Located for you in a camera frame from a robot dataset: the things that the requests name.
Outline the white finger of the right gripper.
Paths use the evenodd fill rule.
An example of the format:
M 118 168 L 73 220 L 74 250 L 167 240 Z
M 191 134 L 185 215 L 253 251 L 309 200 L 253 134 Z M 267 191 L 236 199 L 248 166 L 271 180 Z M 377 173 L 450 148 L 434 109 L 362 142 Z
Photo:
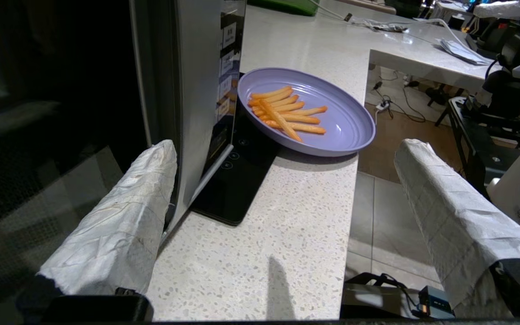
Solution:
M 520 0 L 478 4 L 474 7 L 474 16 L 479 18 L 520 19 Z

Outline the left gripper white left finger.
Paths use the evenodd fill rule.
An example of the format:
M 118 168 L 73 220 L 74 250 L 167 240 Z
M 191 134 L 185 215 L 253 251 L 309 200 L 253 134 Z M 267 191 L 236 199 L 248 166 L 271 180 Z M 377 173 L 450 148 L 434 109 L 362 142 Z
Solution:
M 142 152 L 38 271 L 68 295 L 145 294 L 175 187 L 177 156 L 163 140 Z

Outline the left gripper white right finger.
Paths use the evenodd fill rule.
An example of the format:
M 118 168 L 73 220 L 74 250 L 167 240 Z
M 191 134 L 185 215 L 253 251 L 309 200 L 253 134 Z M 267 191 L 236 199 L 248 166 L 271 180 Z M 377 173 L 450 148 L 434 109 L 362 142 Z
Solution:
M 520 225 L 417 139 L 395 168 L 456 316 L 520 316 Z

